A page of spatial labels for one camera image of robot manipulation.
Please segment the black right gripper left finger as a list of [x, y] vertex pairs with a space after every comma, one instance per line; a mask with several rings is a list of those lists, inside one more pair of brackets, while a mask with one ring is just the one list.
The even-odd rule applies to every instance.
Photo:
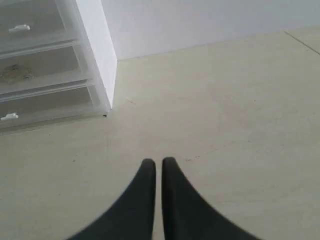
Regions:
[[122, 195], [71, 240], [151, 240], [156, 197], [156, 164], [144, 159]]

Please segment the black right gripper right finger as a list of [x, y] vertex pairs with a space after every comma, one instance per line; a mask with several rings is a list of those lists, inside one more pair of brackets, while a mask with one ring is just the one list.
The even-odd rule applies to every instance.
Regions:
[[161, 206], [166, 240], [251, 240], [253, 235], [212, 208], [173, 157], [162, 160]]

